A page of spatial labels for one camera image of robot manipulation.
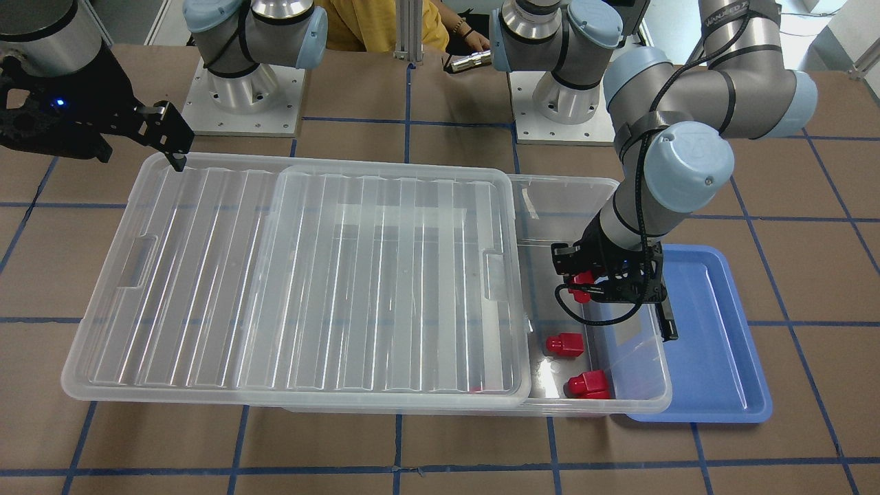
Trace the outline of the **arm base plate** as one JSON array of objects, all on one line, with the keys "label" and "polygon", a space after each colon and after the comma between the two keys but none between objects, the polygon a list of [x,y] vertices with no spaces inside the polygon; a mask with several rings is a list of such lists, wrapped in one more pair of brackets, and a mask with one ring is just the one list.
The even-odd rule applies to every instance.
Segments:
[{"label": "arm base plate", "polygon": [[602,85],[562,87],[549,72],[509,74],[516,137],[525,144],[610,146],[614,131]]},{"label": "arm base plate", "polygon": [[198,65],[182,115],[196,135],[294,138],[306,70],[260,65],[240,78],[221,78]]}]

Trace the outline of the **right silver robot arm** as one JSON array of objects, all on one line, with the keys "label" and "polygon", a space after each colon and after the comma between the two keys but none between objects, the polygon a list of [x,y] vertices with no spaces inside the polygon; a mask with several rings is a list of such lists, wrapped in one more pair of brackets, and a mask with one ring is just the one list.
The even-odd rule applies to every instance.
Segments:
[{"label": "right silver robot arm", "polygon": [[[186,28],[226,111],[273,93],[271,65],[313,69],[326,50],[326,10],[312,1],[186,1]],[[144,104],[85,1],[3,1],[2,145],[106,163],[119,135],[186,165],[195,132],[173,103]]]}]

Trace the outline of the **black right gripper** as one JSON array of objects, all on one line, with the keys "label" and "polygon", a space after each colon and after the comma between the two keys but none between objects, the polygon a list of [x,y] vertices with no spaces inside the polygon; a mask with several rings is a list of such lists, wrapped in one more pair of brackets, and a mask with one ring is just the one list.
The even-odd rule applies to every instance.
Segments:
[{"label": "black right gripper", "polygon": [[195,132],[170,101],[141,103],[112,51],[63,76],[29,75],[22,60],[2,60],[1,143],[25,153],[97,159],[113,149],[104,135],[119,135],[153,148],[182,172]]}]

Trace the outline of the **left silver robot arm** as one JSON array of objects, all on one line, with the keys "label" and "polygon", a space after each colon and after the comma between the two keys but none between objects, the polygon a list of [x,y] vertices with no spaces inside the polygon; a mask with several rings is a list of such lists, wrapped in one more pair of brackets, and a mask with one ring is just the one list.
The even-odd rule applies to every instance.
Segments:
[{"label": "left silver robot arm", "polygon": [[730,139],[783,138],[810,121],[817,85],[784,66],[773,1],[701,1],[703,53],[675,67],[656,47],[613,57],[623,21],[604,1],[506,1],[489,22],[500,72],[540,70],[548,119],[584,122],[604,94],[624,179],[572,244],[552,245],[580,303],[658,303],[660,239],[704,208],[734,169]]}]

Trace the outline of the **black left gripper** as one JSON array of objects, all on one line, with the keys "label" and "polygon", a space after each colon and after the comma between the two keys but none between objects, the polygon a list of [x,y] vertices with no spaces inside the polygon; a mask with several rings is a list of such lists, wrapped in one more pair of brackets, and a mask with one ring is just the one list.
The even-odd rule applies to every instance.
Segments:
[{"label": "black left gripper", "polygon": [[570,289],[579,302],[635,303],[642,296],[644,303],[657,304],[668,296],[660,243],[649,243],[644,252],[637,239],[635,250],[625,250],[601,228],[586,228],[575,243],[553,243],[551,251],[553,267],[566,284],[596,287]]}]

